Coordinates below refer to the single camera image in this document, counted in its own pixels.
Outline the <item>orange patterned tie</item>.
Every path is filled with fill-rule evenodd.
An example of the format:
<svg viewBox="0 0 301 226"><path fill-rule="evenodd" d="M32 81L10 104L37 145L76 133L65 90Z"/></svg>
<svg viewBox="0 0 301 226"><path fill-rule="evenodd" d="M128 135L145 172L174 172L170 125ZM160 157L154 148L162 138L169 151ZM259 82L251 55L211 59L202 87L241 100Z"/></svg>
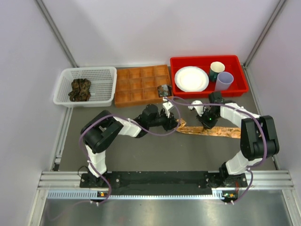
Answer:
<svg viewBox="0 0 301 226"><path fill-rule="evenodd" d="M231 127L214 127L212 129L205 129L202 126L187 126L187 122L183 119L179 120L180 126L177 132L189 135L201 135L201 136L212 136L212 137L228 137L228 138L241 138L240 128Z"/></svg>

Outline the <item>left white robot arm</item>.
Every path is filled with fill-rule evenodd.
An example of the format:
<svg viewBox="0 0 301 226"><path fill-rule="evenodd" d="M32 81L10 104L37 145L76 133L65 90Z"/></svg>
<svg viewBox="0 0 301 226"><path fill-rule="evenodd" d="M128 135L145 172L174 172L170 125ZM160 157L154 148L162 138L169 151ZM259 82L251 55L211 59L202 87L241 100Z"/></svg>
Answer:
<svg viewBox="0 0 301 226"><path fill-rule="evenodd" d="M134 119L123 119L104 110L91 120L80 132L79 143L87 155L87 174L84 182L90 187L101 187L107 182L106 150L118 135L142 138L152 127L170 131L178 121L167 108L161 111L153 104L145 107Z"/></svg>

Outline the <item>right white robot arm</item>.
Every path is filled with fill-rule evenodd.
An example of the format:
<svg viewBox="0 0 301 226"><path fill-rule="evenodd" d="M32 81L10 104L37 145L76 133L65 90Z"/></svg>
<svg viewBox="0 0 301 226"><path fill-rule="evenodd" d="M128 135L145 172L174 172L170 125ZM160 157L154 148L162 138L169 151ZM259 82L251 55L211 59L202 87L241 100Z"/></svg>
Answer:
<svg viewBox="0 0 301 226"><path fill-rule="evenodd" d="M279 142L271 116L251 113L232 101L222 98L220 92L209 95L209 104L196 107L197 119L205 129L212 129L219 118L226 119L240 130L240 150L219 168L217 175L207 178L210 187L233 186L252 166L279 152Z"/></svg>

